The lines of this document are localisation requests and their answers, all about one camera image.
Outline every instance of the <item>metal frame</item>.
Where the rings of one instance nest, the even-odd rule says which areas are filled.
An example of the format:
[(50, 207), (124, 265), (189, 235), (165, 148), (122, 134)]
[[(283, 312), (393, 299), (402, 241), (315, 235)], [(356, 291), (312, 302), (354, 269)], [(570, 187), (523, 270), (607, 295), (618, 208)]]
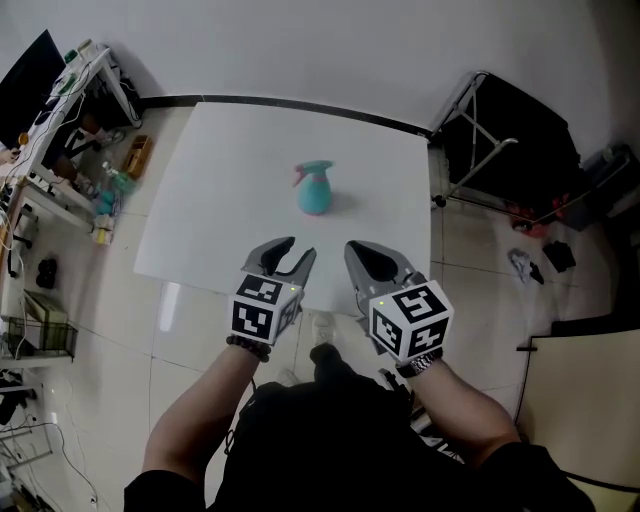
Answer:
[[(487, 130), (485, 130), (477, 122), (476, 90), (480, 86), (480, 84), (478, 82), (479, 82), (479, 80), (481, 78), (484, 78), (484, 77), (489, 76), (489, 75), (490, 75), (490, 73), (487, 72), (487, 71), (476, 71), (474, 73), (474, 75), (465, 84), (464, 88), (462, 89), (462, 92), (453, 100), (453, 103), (451, 104), (449, 109), (446, 111), (446, 114), (444, 115), (442, 120), (440, 120), (440, 122), (438, 122), (438, 124), (436, 125), (436, 128), (433, 130), (433, 133), (431, 134), (431, 137), (429, 138), (430, 141), (433, 141), (435, 139), (435, 137), (437, 136), (437, 134), (442, 129), (442, 127), (451, 118), (451, 116), (453, 114), (460, 115), (461, 117), (463, 117), (464, 119), (466, 119), (468, 122), (470, 122), (473, 125), (473, 150), (472, 150), (471, 168), (469, 169), (469, 172), (458, 183), (450, 184), (449, 185), (449, 189), (446, 192), (444, 192), (443, 194), (439, 194), (437, 196), (432, 196), (431, 197), (432, 204), (435, 205), (435, 207), (444, 208), (446, 206), (446, 204), (447, 204), (447, 200), (451, 199), (453, 201), (457, 201), (457, 202), (460, 202), (460, 203), (470, 204), (470, 205), (473, 205), (473, 206), (477, 206), (477, 207), (483, 208), (485, 210), (490, 210), (490, 211), (494, 211), (494, 212), (497, 212), (497, 213), (502, 213), (504, 215), (508, 215), (509, 217), (512, 217), (512, 218), (515, 218), (515, 219), (518, 219), (518, 220), (522, 221), (523, 227), (525, 229), (531, 229), (534, 225), (540, 224), (543, 220), (548, 219), (549, 217), (552, 217), (553, 215), (557, 214), (558, 212), (564, 210), (565, 208), (568, 208), (569, 206), (571, 206), (575, 202), (580, 201), (581, 199), (584, 199), (584, 197), (587, 196), (591, 191), (589, 190), (589, 191), (585, 192), (584, 194), (576, 197), (575, 199), (572, 199), (568, 203), (563, 204), (562, 206), (556, 208), (555, 210), (553, 210), (551, 212), (548, 212), (548, 213), (545, 213), (544, 215), (541, 215), (540, 217), (538, 217), (536, 219), (531, 219), (529, 217), (524, 217), (523, 215), (519, 215), (517, 213), (513, 213), (513, 212), (511, 212), (509, 210), (501, 209), (501, 208), (498, 208), (498, 207), (490, 205), (490, 204), (486, 204), (486, 203), (482, 203), (482, 202), (479, 202), (479, 201), (474, 201), (474, 200), (471, 200), (471, 199), (466, 199), (466, 198), (463, 198), (463, 197), (459, 197), (459, 196), (454, 196), (453, 195), (458, 189), (460, 189), (460, 187), (463, 187), (465, 183), (467, 183), (471, 178), (473, 178), (476, 174), (478, 174), (478, 172), (480, 172), (491, 160), (493, 160), (498, 154), (500, 154), (504, 150), (504, 148), (506, 148), (510, 144), (517, 144), (518, 143), (518, 140), (515, 139), (515, 138), (507, 138), (507, 139), (504, 139), (504, 140), (496, 139), (495, 137), (493, 137)], [(470, 101), (474, 102), (474, 117), (470, 117), (464, 111), (464, 108), (462, 108), (460, 106), (460, 104), (465, 99), (465, 97), (469, 94), (469, 92), (471, 92), (472, 95), (473, 95)], [(493, 148), (493, 151), (491, 151), (491, 153), (489, 153), (480, 163), (475, 164), (476, 132), (478, 132), (478, 131), (482, 135), (484, 135), (487, 139), (489, 139), (489, 141), (494, 145), (494, 148)], [(599, 183), (598, 186), (601, 186), (604, 182), (608, 181), (612, 176), (617, 174), (618, 171), (622, 170), (628, 164), (629, 164), (629, 160), (627, 160), (625, 165), (623, 165), (615, 173), (613, 173), (611, 176), (608, 176), (602, 183)], [(497, 199), (505, 201), (505, 202), (511, 202), (511, 201), (508, 201), (508, 200), (506, 200), (504, 198), (501, 198), (501, 197), (497, 197)]]

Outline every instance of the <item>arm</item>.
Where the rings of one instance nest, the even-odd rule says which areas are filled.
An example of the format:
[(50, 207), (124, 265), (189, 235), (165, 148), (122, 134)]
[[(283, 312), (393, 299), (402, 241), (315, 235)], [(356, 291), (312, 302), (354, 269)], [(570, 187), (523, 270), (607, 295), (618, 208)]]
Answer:
[(505, 444), (520, 442), (507, 411), (464, 382), (444, 361), (434, 361), (409, 384), (433, 423), (471, 466), (479, 467)]
[(204, 485), (207, 464), (227, 434), (258, 363), (248, 350), (227, 347), (158, 420), (142, 470), (171, 471)]

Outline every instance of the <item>bracelet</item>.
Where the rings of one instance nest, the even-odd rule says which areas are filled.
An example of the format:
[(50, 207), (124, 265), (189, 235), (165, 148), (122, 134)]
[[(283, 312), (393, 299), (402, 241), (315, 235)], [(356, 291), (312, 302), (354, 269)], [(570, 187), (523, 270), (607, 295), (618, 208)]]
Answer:
[(236, 345), (242, 347), (245, 350), (251, 352), (254, 356), (260, 359), (260, 362), (269, 362), (269, 354), (271, 353), (271, 347), (266, 343), (260, 341), (250, 340), (249, 338), (243, 338), (242, 336), (236, 336), (232, 334), (227, 337), (227, 345)]
[(397, 366), (396, 369), (398, 370), (398, 373), (405, 379), (408, 379), (410, 377), (417, 377), (423, 371), (429, 368), (429, 366), (431, 366), (434, 361), (440, 359), (441, 357), (442, 348), (438, 348), (431, 352), (427, 352), (424, 355), (416, 357), (404, 366)]

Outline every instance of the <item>floor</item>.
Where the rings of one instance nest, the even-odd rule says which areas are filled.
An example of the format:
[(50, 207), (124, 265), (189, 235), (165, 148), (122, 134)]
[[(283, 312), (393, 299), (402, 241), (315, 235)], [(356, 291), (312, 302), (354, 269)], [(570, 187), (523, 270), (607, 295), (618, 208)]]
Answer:
[[(79, 331), (74, 363), (38, 372), (44, 382), (38, 420), (55, 418), (70, 460), (93, 483), (102, 510), (122, 509), (123, 488), (140, 471), (150, 430), (224, 348), (224, 296), (133, 273), (154, 194), (190, 111), (157, 109), (145, 115), (140, 133), (154, 140), (152, 157), (139, 189), (124, 206), (111, 246), (96, 246), (43, 214), (27, 261), (27, 285), (33, 287), (29, 283), (37, 262), (47, 255), (58, 259), (56, 294)], [(132, 136), (107, 156), (119, 161)], [(430, 151), (429, 158), (431, 192), (437, 193), (446, 185), (444, 157)], [(512, 415), (526, 362), (516, 347), (531, 335), (548, 333), (554, 320), (605, 314), (611, 308), (615, 276), (600, 230), (577, 233), (555, 224), (548, 236), (569, 243), (577, 261), (572, 271), (556, 273), (542, 253), (544, 241), (513, 231), (504, 216), (457, 203), (432, 213), (431, 278), (441, 283), (456, 311), (445, 360)], [(513, 247), (528, 252), (540, 266), (544, 286), (520, 281), (507, 259)], [(420, 268), (420, 262), (413, 263)], [(260, 366), (258, 384), (274, 379), (281, 368), (302, 380), (312, 378), (311, 318), (312, 312), (305, 311), (283, 334), (271, 362)], [(375, 355), (353, 318), (338, 317), (337, 326), (337, 346), (358, 372), (378, 378), (379, 368), (393, 367), (388, 356)], [(21, 422), (15, 418), (13, 424)], [(59, 448), (60, 435), (51, 430), (49, 436)], [(43, 442), (42, 436), (33, 437), (32, 442), (21, 438), (17, 449), (32, 455)], [(89, 485), (55, 451), (25, 467), (25, 482), (58, 509), (93, 510)], [(207, 503), (215, 497), (224, 458), (218, 454), (209, 465)]]

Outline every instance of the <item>metal rack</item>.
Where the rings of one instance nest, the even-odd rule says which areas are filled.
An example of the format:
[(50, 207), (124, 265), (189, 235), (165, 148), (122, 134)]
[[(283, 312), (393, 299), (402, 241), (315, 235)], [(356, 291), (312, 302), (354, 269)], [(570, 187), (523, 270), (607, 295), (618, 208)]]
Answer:
[(5, 316), (2, 320), (5, 332), (0, 338), (3, 347), (0, 368), (52, 366), (73, 360), (78, 330), (72, 325), (30, 318), (25, 325), (23, 318)]
[[(493, 137), (493, 135), (491, 135), (487, 130), (485, 130), (478, 122), (477, 122), (477, 99), (476, 99), (476, 91), (478, 89), (478, 87), (481, 85), (482, 80), (489, 76), (490, 73), (488, 73), (487, 71), (476, 71), (473, 76), (467, 81), (467, 83), (465, 84), (464, 88), (462, 89), (462, 91), (460, 92), (460, 94), (458, 94), (456, 96), (456, 98), (453, 100), (453, 103), (451, 104), (451, 106), (446, 110), (446, 113), (444, 115), (444, 117), (442, 118), (442, 120), (440, 120), (438, 122), (438, 124), (436, 125), (436, 128), (433, 130), (433, 133), (431, 134), (431, 137), (429, 137), (429, 140), (431, 142), (435, 142), (437, 141), (437, 136), (439, 134), (439, 132), (442, 130), (442, 127), (445, 125), (445, 123), (451, 118), (451, 116), (453, 116), (454, 114), (459, 115), (460, 117), (462, 117), (463, 119), (467, 120), (469, 123), (471, 123), (473, 125), (473, 149), (472, 149), (472, 159), (471, 159), (471, 165), (469, 168), (469, 172), (456, 184), (450, 184), (449, 185), (449, 189), (444, 192), (443, 194), (440, 195), (436, 195), (436, 196), (432, 196), (431, 197), (431, 201), (432, 204), (435, 207), (438, 208), (444, 208), (447, 204), (447, 201), (453, 200), (453, 201), (458, 201), (461, 203), (466, 203), (466, 204), (470, 204), (473, 206), (477, 206), (480, 208), (483, 208), (485, 210), (491, 210), (497, 213), (502, 213), (505, 215), (508, 215), (509, 217), (518, 219), (520, 222), (517, 223), (514, 227), (517, 229), (522, 229), (525, 231), (528, 231), (530, 229), (533, 228), (533, 226), (540, 224), (542, 221), (548, 219), (549, 217), (552, 217), (554, 215), (556, 215), (557, 213), (561, 212), (562, 210), (564, 210), (565, 208), (568, 208), (569, 206), (571, 206), (572, 204), (581, 201), (582, 199), (584, 199), (588, 194), (591, 193), (591, 190), (588, 190), (586, 192), (584, 192), (583, 194), (579, 195), (578, 197), (575, 197), (574, 199), (568, 201), (567, 203), (559, 206), (558, 208), (554, 209), (551, 212), (547, 212), (543, 215), (538, 216), (535, 219), (532, 219), (530, 217), (525, 217), (523, 215), (520, 215), (519, 213), (513, 212), (511, 210), (508, 209), (503, 209), (503, 208), (499, 208), (497, 206), (493, 206), (491, 204), (488, 203), (483, 203), (477, 200), (473, 200), (473, 199), (469, 199), (469, 198), (464, 198), (464, 197), (460, 197), (458, 195), (454, 195), (461, 187), (463, 187), (465, 185), (465, 183), (467, 183), (471, 178), (473, 178), (476, 174), (478, 174), (478, 172), (480, 172), (491, 160), (493, 160), (497, 155), (499, 155), (507, 146), (511, 145), (511, 144), (517, 144), (518, 140), (515, 138), (506, 138), (503, 140), (498, 140), (495, 137)], [(474, 110), (474, 115), (473, 117), (469, 116), (466, 112), (465, 112), (465, 106), (468, 105), (468, 101), (473, 101), (473, 110)], [(477, 140), (477, 134), (478, 132), (480, 132), (480, 134), (484, 137), (486, 137), (494, 146), (493, 150), (485, 157), (482, 159), (481, 162), (479, 163), (475, 163), (475, 157), (476, 157), (476, 140)], [(512, 201), (509, 201), (507, 199), (504, 198), (500, 198), (497, 197), (498, 200), (504, 202), (504, 203), (510, 203)]]

